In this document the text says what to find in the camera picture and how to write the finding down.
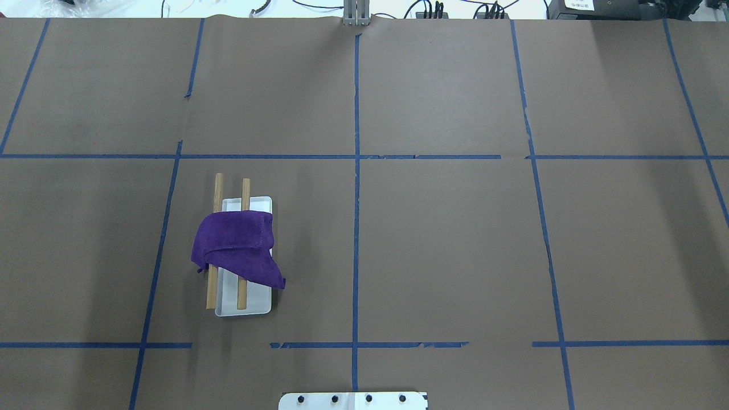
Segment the aluminium frame post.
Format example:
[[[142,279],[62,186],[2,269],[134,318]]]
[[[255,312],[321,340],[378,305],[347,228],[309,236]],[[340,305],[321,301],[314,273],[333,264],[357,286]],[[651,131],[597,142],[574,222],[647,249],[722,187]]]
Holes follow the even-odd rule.
[[[370,0],[344,0],[343,25],[349,27],[369,26],[371,22]]]

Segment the white rack base tray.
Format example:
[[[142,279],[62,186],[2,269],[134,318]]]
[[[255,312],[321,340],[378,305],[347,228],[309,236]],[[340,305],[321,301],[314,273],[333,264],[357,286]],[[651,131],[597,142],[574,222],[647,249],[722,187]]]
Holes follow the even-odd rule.
[[[273,212],[273,203],[268,196],[256,196],[250,200],[251,210]],[[224,212],[240,211],[240,198],[224,198]],[[218,268],[215,314],[217,317],[268,314],[273,304],[273,289],[270,286],[247,282],[245,309],[239,309],[239,276],[224,268]]]

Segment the black computer box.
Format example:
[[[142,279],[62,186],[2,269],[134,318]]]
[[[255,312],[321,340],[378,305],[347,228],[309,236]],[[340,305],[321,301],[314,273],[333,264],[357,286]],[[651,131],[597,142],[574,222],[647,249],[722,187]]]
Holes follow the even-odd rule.
[[[549,20],[640,21],[638,1],[550,1]]]

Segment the purple towel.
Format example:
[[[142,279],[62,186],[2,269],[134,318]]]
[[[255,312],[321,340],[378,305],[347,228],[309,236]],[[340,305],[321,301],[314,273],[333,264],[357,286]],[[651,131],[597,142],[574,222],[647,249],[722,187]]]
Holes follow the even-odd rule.
[[[224,268],[247,282],[284,290],[286,280],[272,257],[274,244],[270,212],[214,212],[200,222],[190,260],[198,272]]]

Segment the rear wooden rack rod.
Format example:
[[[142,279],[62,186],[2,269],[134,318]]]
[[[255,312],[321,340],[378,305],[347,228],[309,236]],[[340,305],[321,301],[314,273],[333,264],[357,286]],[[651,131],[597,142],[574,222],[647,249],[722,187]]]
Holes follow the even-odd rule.
[[[222,211],[224,174],[216,173],[214,181],[213,213]],[[208,263],[206,309],[215,309],[217,300],[218,267]]]

